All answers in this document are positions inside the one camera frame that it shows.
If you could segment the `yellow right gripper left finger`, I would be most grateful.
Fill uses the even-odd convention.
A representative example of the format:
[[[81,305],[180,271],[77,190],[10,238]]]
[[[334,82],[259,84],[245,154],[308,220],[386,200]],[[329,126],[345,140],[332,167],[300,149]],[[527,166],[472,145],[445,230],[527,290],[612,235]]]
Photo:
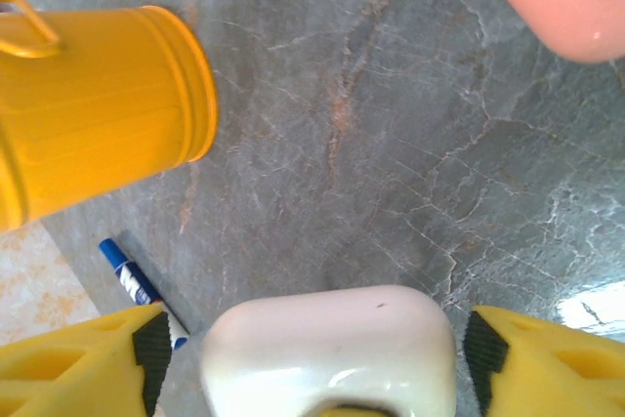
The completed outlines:
[[[1,413],[151,416],[171,358],[156,304],[13,342],[1,348]]]

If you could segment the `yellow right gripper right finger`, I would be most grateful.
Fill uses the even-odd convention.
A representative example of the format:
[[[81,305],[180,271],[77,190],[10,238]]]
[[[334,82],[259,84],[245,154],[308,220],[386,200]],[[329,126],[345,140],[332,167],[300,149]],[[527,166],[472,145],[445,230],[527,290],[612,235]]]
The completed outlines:
[[[475,307],[463,351],[482,416],[622,416],[624,344]]]

